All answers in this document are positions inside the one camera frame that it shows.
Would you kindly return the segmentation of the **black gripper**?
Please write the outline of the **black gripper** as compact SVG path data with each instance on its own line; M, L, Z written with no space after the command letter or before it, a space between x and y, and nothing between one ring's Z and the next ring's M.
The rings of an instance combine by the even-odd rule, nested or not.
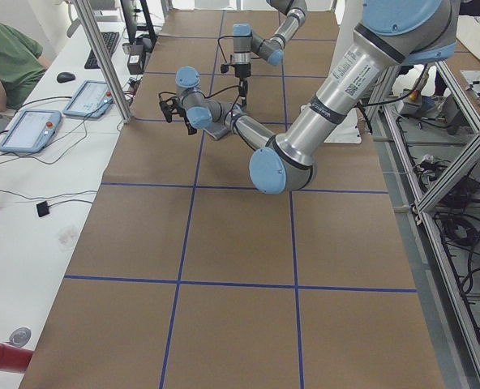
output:
M239 104L242 108L247 107L248 78L251 77L250 63L233 64L234 75L238 78Z
M182 107L175 92L159 92L158 99L161 112L168 123L173 121L174 115L178 115L183 119L188 135L195 134L195 128L190 124L190 121L186 115L186 110Z

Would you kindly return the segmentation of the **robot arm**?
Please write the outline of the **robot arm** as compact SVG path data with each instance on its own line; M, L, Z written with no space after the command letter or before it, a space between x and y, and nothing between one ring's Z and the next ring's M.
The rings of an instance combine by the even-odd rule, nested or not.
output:
M251 55L263 59L269 65L279 66L284 58L284 50L288 42L306 22L308 7L303 0L267 1L285 16L279 28L270 36L263 37L255 32L250 24L235 24L232 30L233 53L224 65L234 68L239 79L239 104L247 106L248 81L251 76Z
M318 147L383 71L443 61L454 53L458 1L364 1L361 9L353 44L286 132L274 134L240 105L205 96L199 73L189 66L175 76L177 91L160 101L166 121L177 114L191 134L238 135L254 151L249 173L259 191L275 195L302 189L315 177Z

